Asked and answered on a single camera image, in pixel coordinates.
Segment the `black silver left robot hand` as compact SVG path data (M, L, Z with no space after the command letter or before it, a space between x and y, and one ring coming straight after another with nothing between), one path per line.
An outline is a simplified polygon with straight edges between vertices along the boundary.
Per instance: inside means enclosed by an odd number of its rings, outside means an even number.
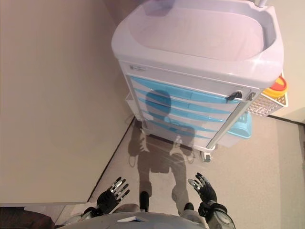
M129 194L126 179L117 178L97 199L97 210L101 215L109 214Z

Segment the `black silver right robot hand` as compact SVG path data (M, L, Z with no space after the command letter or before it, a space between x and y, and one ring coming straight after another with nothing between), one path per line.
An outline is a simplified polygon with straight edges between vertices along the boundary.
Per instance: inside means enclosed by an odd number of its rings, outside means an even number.
M203 203L212 205L217 203L217 195L212 185L206 177L198 173L195 175L195 179L188 179L188 183L198 193Z

